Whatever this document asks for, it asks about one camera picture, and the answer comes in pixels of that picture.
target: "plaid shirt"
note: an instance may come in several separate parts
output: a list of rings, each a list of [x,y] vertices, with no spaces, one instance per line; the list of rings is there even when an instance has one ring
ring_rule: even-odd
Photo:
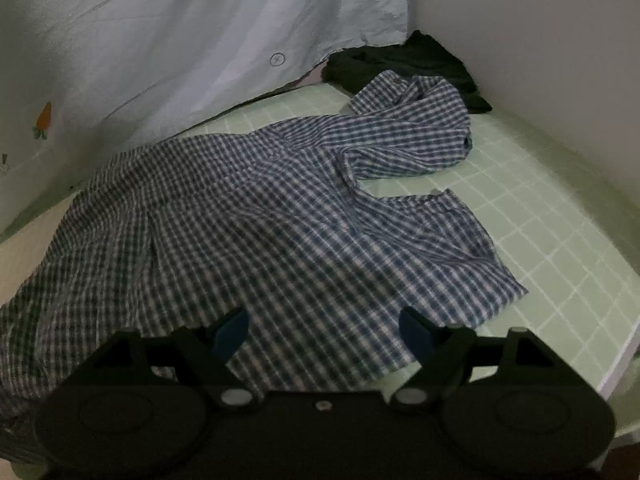
[[[165,335],[244,306],[250,333],[229,363],[241,381],[348,390],[412,360],[404,306],[475,327],[524,295],[450,190],[375,198],[358,185],[463,160],[456,89],[383,72],[350,106],[113,157],[0,310],[0,416],[30,410],[125,327]]]

